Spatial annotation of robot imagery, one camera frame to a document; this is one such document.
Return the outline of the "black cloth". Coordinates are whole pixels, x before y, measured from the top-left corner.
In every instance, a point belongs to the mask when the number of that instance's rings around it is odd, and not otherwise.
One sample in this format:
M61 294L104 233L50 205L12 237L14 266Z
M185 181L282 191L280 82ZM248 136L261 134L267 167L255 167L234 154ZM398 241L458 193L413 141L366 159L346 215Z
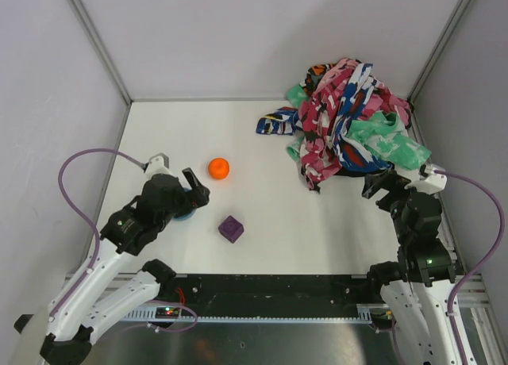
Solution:
M366 175L365 172L350 171L345 167L342 167L337 173L335 173L335 176L343 176L349 178L363 178L365 175Z

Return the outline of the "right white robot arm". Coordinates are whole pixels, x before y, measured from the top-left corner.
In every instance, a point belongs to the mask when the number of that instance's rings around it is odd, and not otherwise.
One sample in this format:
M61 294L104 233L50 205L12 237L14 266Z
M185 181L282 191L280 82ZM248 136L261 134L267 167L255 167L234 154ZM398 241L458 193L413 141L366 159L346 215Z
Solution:
M465 364L452 323L456 272L438 237L442 206L394 170L367 175L362 195L390 214L398 241L397 259L370 267L372 290L389 306L410 345L408 364Z

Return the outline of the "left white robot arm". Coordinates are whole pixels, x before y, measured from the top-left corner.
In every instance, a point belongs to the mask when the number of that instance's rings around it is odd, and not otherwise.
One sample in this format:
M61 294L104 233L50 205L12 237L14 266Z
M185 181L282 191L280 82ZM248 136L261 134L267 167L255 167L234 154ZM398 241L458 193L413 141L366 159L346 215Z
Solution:
M141 193L113 213L99 235L99 246L55 301L33 315L20 316L21 337L12 364L81 364L92 346L127 313L175 289L177 274L159 259L146 262L127 285L106 298L103 291L153 242L175 217L206 206L210 190L190 168L182 171L188 188L166 167L151 176Z

